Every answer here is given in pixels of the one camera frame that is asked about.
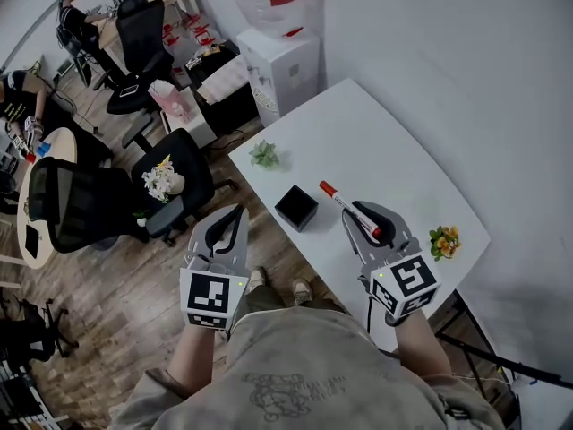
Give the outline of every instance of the round white table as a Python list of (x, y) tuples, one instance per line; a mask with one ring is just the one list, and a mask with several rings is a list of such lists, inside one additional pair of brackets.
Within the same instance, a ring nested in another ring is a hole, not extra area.
[[(75, 137), (72, 131), (65, 127), (60, 127), (53, 131), (44, 142), (49, 143), (51, 146), (46, 156), (51, 156), (55, 159), (64, 159), (70, 162), (76, 162), (77, 148)], [(44, 220), (30, 221), (28, 213), (24, 210), (24, 205), (28, 202), (28, 189), (30, 185), (30, 173), (34, 164), (30, 164), (26, 170), (26, 175), (21, 184), (20, 200), (18, 201), (18, 244), (20, 245), (21, 255), (24, 261), (32, 268), (39, 269), (47, 263), (50, 256), (54, 252), (54, 247), (50, 241), (50, 236), (47, 232), (47, 223)], [(38, 253), (34, 258), (31, 253), (26, 249), (26, 225), (38, 231)]]

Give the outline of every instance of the white flower bouquet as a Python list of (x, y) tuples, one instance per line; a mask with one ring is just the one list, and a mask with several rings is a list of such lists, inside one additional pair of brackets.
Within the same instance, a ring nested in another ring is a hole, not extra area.
[(180, 194), (184, 188), (184, 178), (173, 170), (171, 155), (167, 155), (150, 172), (145, 172), (141, 178), (145, 182), (150, 196), (167, 204), (170, 194)]

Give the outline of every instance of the red marker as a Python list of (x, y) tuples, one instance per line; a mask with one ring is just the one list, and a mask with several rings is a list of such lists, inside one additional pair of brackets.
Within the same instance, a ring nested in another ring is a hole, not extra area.
[(320, 187), (322, 188), (322, 191), (324, 191), (324, 193), (326, 193), (328, 196), (330, 196), (332, 199), (338, 202), (343, 209), (348, 209), (349, 211), (351, 211), (358, 219), (358, 221), (360, 221), (360, 224), (364, 227), (364, 229), (366, 229), (366, 231), (372, 234), (374, 238), (378, 238), (382, 235), (382, 230), (378, 227), (378, 225), (376, 225), (376, 223), (374, 223), (371, 219), (366, 217), (366, 215), (360, 212), (354, 205), (346, 202), (342, 198), (342, 196), (338, 194), (338, 191), (335, 190), (332, 186), (330, 186), (327, 182), (322, 180), (320, 183)]

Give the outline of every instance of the white wall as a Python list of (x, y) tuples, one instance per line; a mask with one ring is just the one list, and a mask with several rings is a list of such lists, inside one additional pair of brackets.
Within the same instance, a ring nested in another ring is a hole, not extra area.
[(573, 0), (325, 1), (328, 84), (368, 90), (492, 236), (461, 291), (497, 352), (573, 380)]
[[(0, 38), (0, 63), (2, 63), (20, 42), (26, 31), (34, 24), (42, 13), (56, 0), (0, 0), (0, 33), (9, 36)], [(75, 5), (82, 10), (89, 10), (96, 4), (111, 4), (111, 0), (76, 0)], [(31, 37), (18, 51), (15, 58), (7, 67), (10, 70), (30, 67), (44, 55), (44, 76), (51, 78), (56, 68), (68, 57), (68, 53), (60, 49), (56, 38), (56, 10), (40, 23)]]

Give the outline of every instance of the gray t-shirt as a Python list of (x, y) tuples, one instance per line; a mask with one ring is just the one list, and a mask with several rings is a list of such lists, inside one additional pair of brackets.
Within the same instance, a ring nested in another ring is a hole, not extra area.
[(223, 376), (190, 398), (180, 390), (167, 372), (146, 372), (109, 428), (504, 428), (469, 386), (421, 379), (352, 317), (304, 307), (245, 316)]

